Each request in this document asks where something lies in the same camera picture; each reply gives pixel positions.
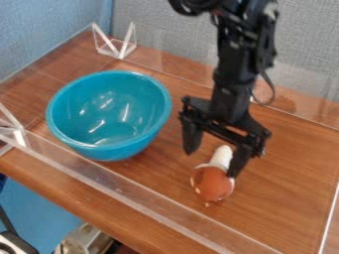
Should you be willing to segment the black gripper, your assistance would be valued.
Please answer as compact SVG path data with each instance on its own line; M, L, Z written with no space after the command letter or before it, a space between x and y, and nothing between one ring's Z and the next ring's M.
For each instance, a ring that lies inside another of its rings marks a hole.
M246 113L236 124L224 123L209 113L207 99L183 96L183 109L179 113L183 131L183 149L191 155L201 147L203 133L207 132L224 141L234 144L237 149L232 159L228 175L237 178L253 157L265 155L266 140L272 132Z

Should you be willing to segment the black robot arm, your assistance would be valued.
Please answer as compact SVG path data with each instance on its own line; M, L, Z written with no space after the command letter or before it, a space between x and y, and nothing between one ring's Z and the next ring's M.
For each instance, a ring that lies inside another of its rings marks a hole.
M256 81L274 66L277 0L169 0L185 16L211 14L218 28L220 63L213 98L183 98L179 114L185 151L194 153L205 133L237 145L228 176L236 178L253 157L265 154L272 132L253 118Z

